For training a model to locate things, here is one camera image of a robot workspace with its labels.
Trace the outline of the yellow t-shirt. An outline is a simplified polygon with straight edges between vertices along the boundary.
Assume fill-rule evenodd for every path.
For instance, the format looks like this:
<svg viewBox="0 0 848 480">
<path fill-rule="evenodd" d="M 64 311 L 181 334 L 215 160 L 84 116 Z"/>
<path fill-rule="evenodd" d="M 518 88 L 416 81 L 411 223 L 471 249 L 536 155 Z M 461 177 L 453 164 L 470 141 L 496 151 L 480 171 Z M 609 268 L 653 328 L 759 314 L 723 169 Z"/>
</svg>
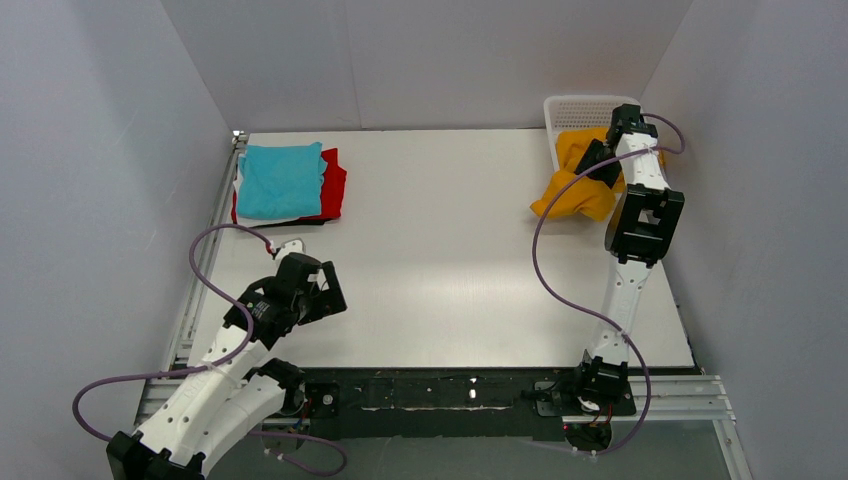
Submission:
<svg viewBox="0 0 848 480">
<path fill-rule="evenodd" d="M 560 169 L 551 177 L 541 198 L 530 206 L 537 216 L 541 217 L 550 204 L 553 206 L 548 211 L 548 218 L 582 214 L 600 222 L 613 212 L 617 195 L 624 194 L 625 187 L 636 184 L 635 180 L 627 180 L 624 171 L 612 187 L 589 176 L 577 178 L 578 165 L 587 148 L 605 135 L 606 131 L 600 127 L 559 134 L 555 150 Z"/>
</svg>

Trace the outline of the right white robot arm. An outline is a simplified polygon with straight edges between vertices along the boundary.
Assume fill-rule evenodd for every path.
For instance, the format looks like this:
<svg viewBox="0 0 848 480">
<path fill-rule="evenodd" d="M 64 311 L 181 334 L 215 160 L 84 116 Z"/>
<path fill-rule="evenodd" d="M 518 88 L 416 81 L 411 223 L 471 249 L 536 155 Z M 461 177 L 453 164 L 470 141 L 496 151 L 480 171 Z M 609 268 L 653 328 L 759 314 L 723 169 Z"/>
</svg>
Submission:
<svg viewBox="0 0 848 480">
<path fill-rule="evenodd" d="M 587 413 L 612 412 L 628 389 L 630 334 L 642 290 L 654 266 L 667 254 L 685 202 L 672 189 L 660 163 L 658 131 L 640 106 L 613 109 L 602 141 L 591 142 L 578 172 L 605 185 L 614 175 L 624 190 L 612 211 L 604 248 L 611 255 L 602 320 L 578 368 L 573 392 Z"/>
</svg>

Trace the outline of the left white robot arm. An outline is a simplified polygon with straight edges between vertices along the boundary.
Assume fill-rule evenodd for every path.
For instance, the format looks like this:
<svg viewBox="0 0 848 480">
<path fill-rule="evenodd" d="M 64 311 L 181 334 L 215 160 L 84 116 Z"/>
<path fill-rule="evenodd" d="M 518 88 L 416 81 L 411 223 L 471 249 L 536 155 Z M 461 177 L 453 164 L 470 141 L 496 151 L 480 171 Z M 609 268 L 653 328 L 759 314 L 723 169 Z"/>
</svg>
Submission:
<svg viewBox="0 0 848 480">
<path fill-rule="evenodd" d="M 332 262 L 300 252 L 251 283 L 223 317 L 199 363 L 133 432 L 116 433 L 106 454 L 116 479 L 204 479 L 267 417 L 305 405 L 301 369 L 270 357 L 301 325 L 345 311 Z"/>
</svg>

